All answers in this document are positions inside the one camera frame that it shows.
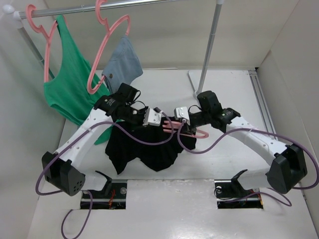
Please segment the black t shirt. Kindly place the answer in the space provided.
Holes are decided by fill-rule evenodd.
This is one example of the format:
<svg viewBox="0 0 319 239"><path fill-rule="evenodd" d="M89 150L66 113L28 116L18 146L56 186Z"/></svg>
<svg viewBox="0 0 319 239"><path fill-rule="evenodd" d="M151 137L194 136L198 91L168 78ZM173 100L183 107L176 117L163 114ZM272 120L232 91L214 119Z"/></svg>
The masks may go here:
<svg viewBox="0 0 319 239"><path fill-rule="evenodd" d="M161 126L136 128L126 121L118 124L141 141L154 143L170 137L170 134L164 132ZM118 174L121 174L127 164L136 158L153 171L167 169L174 164L177 156L182 152L183 148L179 145L176 135L165 144L150 146L136 142L118 127L113 127L105 149L105 154Z"/></svg>

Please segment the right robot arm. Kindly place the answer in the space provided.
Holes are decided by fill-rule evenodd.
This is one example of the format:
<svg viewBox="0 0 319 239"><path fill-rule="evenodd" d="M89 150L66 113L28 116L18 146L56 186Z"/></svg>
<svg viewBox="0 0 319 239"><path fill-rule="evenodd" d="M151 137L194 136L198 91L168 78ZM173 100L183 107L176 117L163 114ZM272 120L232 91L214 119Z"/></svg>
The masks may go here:
<svg viewBox="0 0 319 239"><path fill-rule="evenodd" d="M265 169L240 171L236 181L230 184L234 195L242 196L250 189L267 187L286 194L307 175L304 150L297 143L287 145L257 130L237 111L223 108L212 91L200 93L197 99L200 111L189 115L190 130L209 124L242 142L268 164Z"/></svg>

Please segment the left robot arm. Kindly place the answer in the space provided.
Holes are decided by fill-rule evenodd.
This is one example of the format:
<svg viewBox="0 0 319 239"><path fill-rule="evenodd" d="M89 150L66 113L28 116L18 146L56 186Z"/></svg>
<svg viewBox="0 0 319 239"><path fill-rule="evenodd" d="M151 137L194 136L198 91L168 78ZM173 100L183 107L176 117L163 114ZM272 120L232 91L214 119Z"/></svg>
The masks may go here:
<svg viewBox="0 0 319 239"><path fill-rule="evenodd" d="M121 84L119 91L101 96L91 108L87 118L76 132L53 153L46 152L41 159L43 171L39 180L45 179L57 192L74 196L82 190L94 190L99 197L111 193L108 178L98 172L80 171L79 167L94 142L111 126L119 127L119 120L134 126L148 126L157 122L160 113L145 106L132 106L138 90Z"/></svg>

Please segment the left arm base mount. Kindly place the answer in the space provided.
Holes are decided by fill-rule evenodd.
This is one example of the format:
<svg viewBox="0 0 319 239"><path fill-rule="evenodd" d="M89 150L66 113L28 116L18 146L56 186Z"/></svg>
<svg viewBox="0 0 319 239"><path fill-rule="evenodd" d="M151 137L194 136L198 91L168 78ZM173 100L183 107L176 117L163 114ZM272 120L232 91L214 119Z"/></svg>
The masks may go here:
<svg viewBox="0 0 319 239"><path fill-rule="evenodd" d="M126 208L127 180L115 180L107 195L91 191L92 210L124 210Z"/></svg>

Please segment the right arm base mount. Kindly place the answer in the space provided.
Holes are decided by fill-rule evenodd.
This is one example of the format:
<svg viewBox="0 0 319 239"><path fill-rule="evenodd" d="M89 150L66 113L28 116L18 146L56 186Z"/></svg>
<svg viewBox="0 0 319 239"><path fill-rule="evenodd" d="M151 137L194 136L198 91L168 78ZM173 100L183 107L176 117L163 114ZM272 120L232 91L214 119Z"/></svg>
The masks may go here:
<svg viewBox="0 0 319 239"><path fill-rule="evenodd" d="M260 195L243 197L254 193L253 190L245 190L237 182L231 180L215 180L214 196L217 199L218 209L263 209Z"/></svg>

